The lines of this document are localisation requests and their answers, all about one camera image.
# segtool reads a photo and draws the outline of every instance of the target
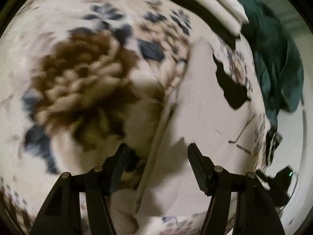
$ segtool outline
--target blue leaf print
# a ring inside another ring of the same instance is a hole
[[[185,58],[179,58],[179,59],[178,59],[178,62],[184,62],[184,63],[186,63],[186,62],[187,62],[187,59],[185,59]]]
[[[124,46],[128,37],[133,34],[131,25],[123,25],[120,29],[116,29],[114,32],[115,38],[120,42],[121,46]]]
[[[164,20],[167,20],[167,17],[165,17],[165,16],[162,15],[162,14],[159,14],[159,15],[157,16],[157,19],[158,19],[158,21],[164,21]]]
[[[101,21],[98,25],[98,30],[109,30],[110,24],[105,21]]]
[[[171,10],[171,12],[172,12],[174,15],[176,15],[177,17],[179,17],[179,15],[178,15],[175,11]]]
[[[182,225],[182,224],[185,223],[185,222],[178,222],[177,221],[177,217],[162,217],[162,222],[163,223],[170,222],[171,220],[174,220],[177,225]]]
[[[176,18],[176,17],[174,17],[174,16],[172,16],[172,15],[171,15],[171,18],[172,18],[172,20],[175,21],[176,23],[181,24],[178,18]]]
[[[34,92],[28,90],[23,94],[21,100],[24,110],[29,114],[34,114],[36,105],[38,102],[40,102],[41,99],[39,99]]]
[[[50,139],[45,135],[44,128],[32,126],[25,134],[24,150],[33,156],[45,159],[47,172],[58,174],[54,157],[51,154]]]
[[[187,27],[183,26],[182,23],[179,21],[178,18],[174,17],[174,16],[171,16],[172,20],[175,21],[178,26],[183,30],[184,34],[187,34],[189,35],[189,30]]]
[[[122,14],[115,14],[115,15],[112,15],[111,17],[109,17],[108,19],[111,19],[111,20],[119,20],[119,19],[122,19],[124,16]]]
[[[110,7],[112,7],[112,4],[106,3],[103,7],[104,7],[104,8],[110,8]]]
[[[188,23],[190,23],[190,21],[189,21],[189,16],[188,16],[187,14],[185,14],[182,9],[179,9],[178,12],[179,12],[179,17],[180,17],[183,21],[187,21]]]
[[[88,14],[88,15],[83,17],[83,19],[86,19],[86,20],[93,20],[93,19],[98,19],[98,18],[99,18],[99,16],[94,15],[94,14]]]
[[[98,6],[98,5],[93,5],[92,8],[91,8],[91,10],[94,11],[94,12],[99,12],[99,13],[101,13],[102,7],[101,7],[101,6]]]
[[[117,12],[117,9],[116,8],[112,8],[112,9],[110,9],[109,11],[106,11],[105,13],[106,14],[115,14]]]
[[[140,52],[144,59],[151,59],[161,62],[165,58],[160,45],[157,42],[147,42],[139,39]]]
[[[162,5],[162,2],[160,0],[150,0],[150,1],[145,1],[146,4],[150,5],[150,7],[154,10],[159,10],[159,6]]]
[[[152,13],[152,12],[148,12],[145,16],[144,16],[145,20],[149,20],[152,23],[158,22],[157,17]]]
[[[185,23],[185,25],[186,25],[189,29],[191,29],[191,26],[188,24],[187,21],[184,21],[184,23]]]
[[[77,27],[68,31],[70,34],[74,33],[93,33],[93,30],[86,27]]]

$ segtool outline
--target green cloth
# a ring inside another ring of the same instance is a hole
[[[266,115],[272,126],[280,109],[296,111],[303,88],[301,57],[291,35],[270,8],[259,0],[239,0],[249,24],[241,33],[248,40],[261,87]]]
[[[240,39],[240,36],[232,35],[229,30],[222,25],[222,23],[209,12],[202,5],[198,4],[195,0],[170,0],[187,10],[197,14],[205,21],[208,26],[215,32],[222,40],[227,43],[232,49],[236,48],[236,39]]]

